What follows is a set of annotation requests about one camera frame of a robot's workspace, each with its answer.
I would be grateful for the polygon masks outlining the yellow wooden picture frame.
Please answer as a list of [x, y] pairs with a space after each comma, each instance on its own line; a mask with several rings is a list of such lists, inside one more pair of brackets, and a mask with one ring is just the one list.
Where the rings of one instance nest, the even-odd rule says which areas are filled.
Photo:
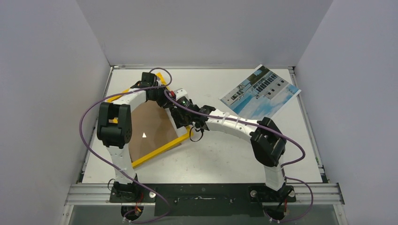
[[161, 75], [143, 72], [121, 95], [100, 104], [97, 137], [119, 170], [132, 170], [188, 139], [189, 127], [165, 95]]

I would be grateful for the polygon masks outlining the brown frame backing board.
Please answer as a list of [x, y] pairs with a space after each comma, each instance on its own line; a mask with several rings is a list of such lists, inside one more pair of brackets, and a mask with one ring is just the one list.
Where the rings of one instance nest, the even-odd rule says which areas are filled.
[[130, 158], [134, 166], [158, 156], [177, 145], [179, 135], [168, 111], [154, 101], [140, 104], [131, 113]]

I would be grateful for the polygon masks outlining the blue building photo print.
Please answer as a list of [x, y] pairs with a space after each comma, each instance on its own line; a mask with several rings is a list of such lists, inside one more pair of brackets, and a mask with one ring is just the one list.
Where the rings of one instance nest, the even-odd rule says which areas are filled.
[[219, 100], [241, 118], [273, 118], [301, 90], [264, 65], [255, 70], [240, 84]]

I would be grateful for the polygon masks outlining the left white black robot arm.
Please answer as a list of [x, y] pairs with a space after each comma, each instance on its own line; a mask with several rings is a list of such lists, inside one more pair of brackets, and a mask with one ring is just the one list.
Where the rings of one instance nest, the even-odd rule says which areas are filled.
[[138, 184], [130, 157], [129, 142], [133, 135], [131, 113], [147, 101], [166, 106], [165, 89], [157, 75], [143, 72], [141, 80], [126, 92], [113, 95], [111, 101], [104, 101], [99, 106], [97, 138], [108, 150], [112, 160], [110, 164], [115, 170], [112, 194], [128, 202], [140, 199], [144, 190]]

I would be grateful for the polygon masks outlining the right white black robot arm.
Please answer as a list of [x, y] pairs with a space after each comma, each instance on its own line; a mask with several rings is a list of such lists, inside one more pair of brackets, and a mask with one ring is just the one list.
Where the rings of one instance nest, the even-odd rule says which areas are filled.
[[178, 125], [192, 125], [197, 131], [217, 131], [238, 137], [251, 144], [255, 159], [264, 166], [265, 194], [271, 201], [292, 196], [293, 187], [286, 184], [283, 170], [285, 145], [291, 139], [284, 136], [270, 118], [241, 119], [215, 107], [198, 107], [186, 97], [172, 100], [171, 113]]

